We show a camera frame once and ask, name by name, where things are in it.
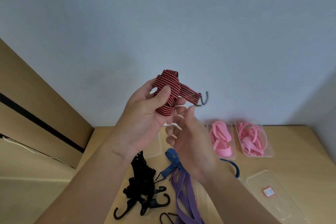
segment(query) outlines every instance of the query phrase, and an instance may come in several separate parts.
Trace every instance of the cord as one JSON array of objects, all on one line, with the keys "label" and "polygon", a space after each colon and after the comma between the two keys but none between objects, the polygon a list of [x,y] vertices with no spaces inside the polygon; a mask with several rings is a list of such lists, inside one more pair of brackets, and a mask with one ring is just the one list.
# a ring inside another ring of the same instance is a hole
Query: cord
[{"label": "cord", "polygon": [[5,138],[4,136],[2,137],[2,139],[5,140],[6,142],[9,142],[9,143],[12,143],[12,144],[16,144],[16,145],[18,145],[18,146],[21,146],[21,147],[23,147],[23,148],[29,150],[29,151],[32,152],[32,153],[35,153],[35,154],[38,154],[38,155],[42,155],[42,156],[45,156],[45,157],[48,157],[48,158],[53,158],[53,159],[55,159],[55,160],[57,160],[57,161],[62,162],[63,164],[65,164],[65,163],[64,163],[63,161],[61,161],[59,158],[52,157],[52,156],[48,156],[48,155],[46,155],[46,154],[43,154],[43,153],[40,153],[40,152],[38,152],[38,151],[32,150],[32,149],[28,148],[27,146],[23,145],[22,143],[19,143],[19,142],[13,140],[13,139],[10,139],[10,140],[9,140],[9,139]]}]

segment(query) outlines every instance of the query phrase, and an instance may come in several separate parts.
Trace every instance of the table surface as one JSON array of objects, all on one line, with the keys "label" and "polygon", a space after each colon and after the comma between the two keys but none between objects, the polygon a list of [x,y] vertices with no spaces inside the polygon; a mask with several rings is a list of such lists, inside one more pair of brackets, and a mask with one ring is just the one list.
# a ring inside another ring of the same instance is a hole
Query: table surface
[{"label": "table surface", "polygon": [[[101,144],[103,139],[112,131],[113,127],[97,127],[86,147],[79,162],[79,170],[90,158],[92,153]],[[262,170],[271,171],[280,181],[285,190],[296,201],[297,205],[305,212],[310,223],[335,223],[336,219],[336,167],[331,161],[314,133],[307,126],[266,126],[264,127],[268,140],[272,145],[275,156],[272,158],[247,157],[242,153],[236,130],[234,129],[237,157],[234,162],[240,168],[241,178],[246,179]],[[147,158],[149,167],[157,170],[157,174],[164,170],[170,162],[164,152],[170,147],[166,141],[165,129],[160,131],[162,154]],[[162,212],[176,213],[175,193],[168,179],[157,186],[166,186],[165,193],[170,195],[170,205],[164,208],[148,209],[145,216],[140,216],[140,203],[121,220],[113,218],[113,211],[119,208],[117,215],[126,209],[127,198],[122,193],[128,186],[128,178],[133,176],[132,166],[128,168],[118,195],[113,203],[105,223],[159,223]],[[207,193],[195,181],[193,187],[195,196],[198,197],[198,208],[206,224],[221,224],[222,221],[212,204]],[[155,195],[162,204],[166,198],[159,193]],[[163,223],[170,223],[163,217]]]}]

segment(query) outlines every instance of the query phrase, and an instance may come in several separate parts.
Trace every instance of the black stripe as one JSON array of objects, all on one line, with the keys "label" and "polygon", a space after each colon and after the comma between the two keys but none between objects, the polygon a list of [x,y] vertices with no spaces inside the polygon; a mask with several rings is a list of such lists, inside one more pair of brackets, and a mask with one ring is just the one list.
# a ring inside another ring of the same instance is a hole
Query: black stripe
[{"label": "black stripe", "polygon": [[55,137],[58,137],[66,144],[70,145],[71,147],[75,148],[76,150],[80,151],[81,153],[84,153],[84,148],[76,144],[75,142],[71,141],[69,138],[67,138],[65,135],[58,132],[56,129],[52,128],[48,124],[46,124],[44,121],[40,120],[38,117],[33,115],[31,112],[27,111],[25,108],[19,106],[14,101],[7,98],[5,95],[0,93],[0,102],[8,106],[9,108],[13,109],[14,111],[18,112],[22,116],[26,117],[28,120],[34,122],[36,125],[40,126],[41,128],[45,129],[49,133],[53,134]]}]

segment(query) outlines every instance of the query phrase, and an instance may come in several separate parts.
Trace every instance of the sticker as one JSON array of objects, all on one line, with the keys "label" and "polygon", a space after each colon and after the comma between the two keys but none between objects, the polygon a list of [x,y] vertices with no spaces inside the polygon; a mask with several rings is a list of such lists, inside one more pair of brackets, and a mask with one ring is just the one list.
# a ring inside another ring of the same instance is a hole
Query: sticker
[{"label": "sticker", "polygon": [[270,197],[270,196],[273,196],[275,194],[275,191],[271,186],[264,189],[263,192],[264,192],[266,197]]}]

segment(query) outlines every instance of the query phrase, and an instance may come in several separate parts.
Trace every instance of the red striped elastic strap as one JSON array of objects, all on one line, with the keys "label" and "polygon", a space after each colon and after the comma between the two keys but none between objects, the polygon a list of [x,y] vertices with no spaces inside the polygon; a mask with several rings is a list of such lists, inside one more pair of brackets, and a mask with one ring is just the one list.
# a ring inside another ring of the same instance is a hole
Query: red striped elastic strap
[{"label": "red striped elastic strap", "polygon": [[185,98],[188,102],[197,105],[199,99],[202,97],[200,93],[192,90],[188,86],[179,82],[179,73],[173,70],[163,70],[161,75],[158,75],[155,81],[155,91],[154,95],[156,96],[160,90],[166,85],[169,85],[171,88],[171,93],[168,101],[165,105],[156,109],[159,114],[163,116],[170,116],[173,113],[175,107],[175,100],[181,96]]}]

